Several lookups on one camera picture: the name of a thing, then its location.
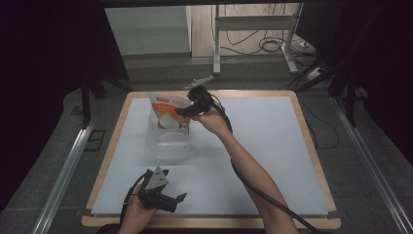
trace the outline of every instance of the orange label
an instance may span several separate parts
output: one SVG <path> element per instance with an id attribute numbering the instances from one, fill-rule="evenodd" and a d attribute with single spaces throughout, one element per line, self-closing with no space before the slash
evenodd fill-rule
<path id="1" fill-rule="evenodd" d="M 154 108 L 154 110 L 168 112 L 173 116 L 180 116 L 175 111 L 176 107 L 172 105 L 163 104 L 163 103 L 152 103 L 152 107 Z"/>

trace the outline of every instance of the clear plastic container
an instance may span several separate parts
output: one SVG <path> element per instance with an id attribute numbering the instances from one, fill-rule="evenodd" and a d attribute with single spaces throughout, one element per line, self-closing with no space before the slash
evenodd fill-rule
<path id="1" fill-rule="evenodd" d="M 157 159 L 184 159 L 188 157 L 188 128 L 162 129 L 149 119 L 146 140 L 151 153 Z"/>

